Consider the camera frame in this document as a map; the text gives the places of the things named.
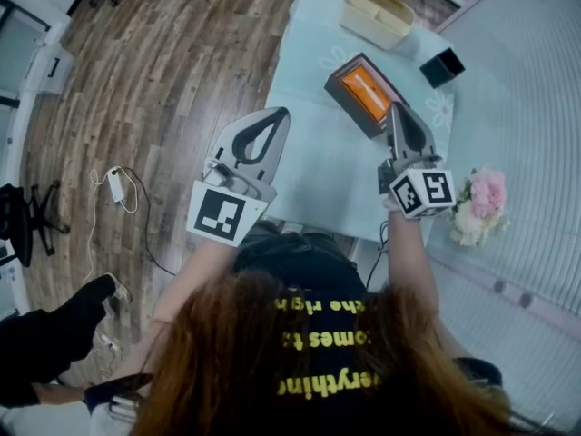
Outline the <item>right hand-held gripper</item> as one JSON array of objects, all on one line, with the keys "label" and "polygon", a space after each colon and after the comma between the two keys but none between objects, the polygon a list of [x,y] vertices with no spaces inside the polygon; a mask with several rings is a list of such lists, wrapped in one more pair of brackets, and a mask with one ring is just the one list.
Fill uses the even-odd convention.
[{"label": "right hand-held gripper", "polygon": [[[424,120],[407,104],[393,102],[386,113],[387,144],[406,152],[433,153],[433,135]],[[433,217],[456,205],[451,171],[438,166],[441,157],[428,154],[413,158],[389,158],[378,167],[379,194],[391,212],[410,219]]]}]

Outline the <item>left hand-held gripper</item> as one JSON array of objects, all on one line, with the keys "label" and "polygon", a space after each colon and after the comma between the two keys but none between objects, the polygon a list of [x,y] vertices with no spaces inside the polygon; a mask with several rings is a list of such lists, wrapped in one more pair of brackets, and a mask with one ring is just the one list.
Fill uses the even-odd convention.
[{"label": "left hand-held gripper", "polygon": [[275,188],[264,182],[276,174],[290,126],[289,110],[271,107],[223,128],[212,151],[218,160],[204,161],[202,179],[192,188],[189,232],[240,246],[277,196]]}]

